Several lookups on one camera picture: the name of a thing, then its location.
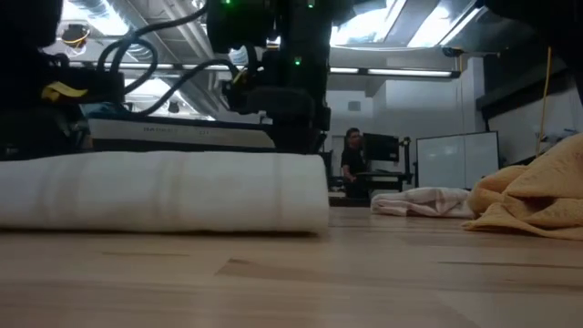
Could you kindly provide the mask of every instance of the person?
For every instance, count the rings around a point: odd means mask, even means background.
[[[348,198],[368,198],[368,191],[363,185],[363,181],[356,176],[358,173],[366,171],[361,150],[361,131],[358,128],[349,128],[346,131],[341,162],[344,188]]]

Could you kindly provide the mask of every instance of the ceiling light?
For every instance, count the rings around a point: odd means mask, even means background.
[[[341,26],[334,26],[331,46],[383,41],[403,10],[406,0],[386,0],[386,7],[360,14]]]
[[[281,44],[281,36],[277,36],[275,40],[267,39],[267,47],[279,46]]]
[[[452,72],[447,71],[430,71],[430,70],[411,70],[411,69],[376,69],[368,70],[370,75],[384,75],[396,77],[450,77]]]
[[[379,30],[379,32],[374,37],[374,42],[382,42],[386,39],[393,28],[394,22],[397,21],[399,15],[403,11],[404,3],[406,0],[396,0],[393,2],[393,7],[391,7],[389,11],[389,16],[386,17],[384,20],[383,27]]]
[[[409,47],[431,47],[442,40],[452,29],[454,23],[447,8],[438,6],[421,24],[411,41]]]
[[[358,68],[344,68],[344,67],[331,67],[330,73],[337,74],[357,74]]]
[[[457,26],[455,26],[454,29],[451,32],[449,32],[447,36],[445,36],[444,39],[441,40],[439,44],[441,46],[448,44],[449,41],[451,41],[455,36],[457,36],[464,29],[464,27],[468,25],[476,17],[476,15],[480,13],[481,10],[482,8],[474,8],[474,10],[472,10],[470,14],[464,18],[463,21],[461,21]]]
[[[73,66],[76,66],[76,62],[71,62],[71,64]],[[111,67],[111,63],[105,63],[103,65],[105,68],[110,68]],[[146,64],[146,63],[120,63],[119,64],[119,68],[121,69],[148,69],[151,66],[151,64]],[[174,68],[174,65],[172,64],[158,64],[156,69],[172,69]]]
[[[204,6],[204,3],[201,0],[192,0],[191,3],[192,6],[197,10],[201,9]]]
[[[216,71],[228,71],[229,68],[224,65],[212,65],[207,67],[206,69],[216,70]]]

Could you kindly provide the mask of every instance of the desk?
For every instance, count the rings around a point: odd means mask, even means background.
[[[332,209],[323,238],[0,234],[2,328],[580,327],[583,242]]]

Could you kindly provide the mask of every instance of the white towel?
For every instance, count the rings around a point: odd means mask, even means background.
[[[319,232],[327,225],[319,156],[101,152],[0,163],[0,228]]]
[[[373,213],[407,216],[467,218],[474,213],[467,205],[469,191],[456,188],[417,188],[373,197]]]

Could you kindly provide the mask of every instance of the yellow cloth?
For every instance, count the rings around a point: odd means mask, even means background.
[[[583,241],[583,133],[557,144],[528,166],[499,170],[476,183],[468,198],[482,214],[469,231],[517,229]]]

